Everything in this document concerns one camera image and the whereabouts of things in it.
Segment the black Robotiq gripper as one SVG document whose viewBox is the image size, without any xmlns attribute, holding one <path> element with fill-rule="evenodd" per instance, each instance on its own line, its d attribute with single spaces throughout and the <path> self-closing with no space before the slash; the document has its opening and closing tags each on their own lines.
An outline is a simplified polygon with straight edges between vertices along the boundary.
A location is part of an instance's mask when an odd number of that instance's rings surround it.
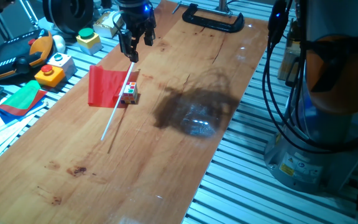
<svg viewBox="0 0 358 224">
<path fill-rule="evenodd" d="M 154 7 L 149 0 L 115 0 L 114 2 L 123 11 L 122 18 L 128 29 L 119 32 L 120 50 L 131 62 L 138 62 L 139 54 L 136 51 L 138 37 L 144 34 L 145 45 L 154 44 L 156 27 Z"/>
</svg>

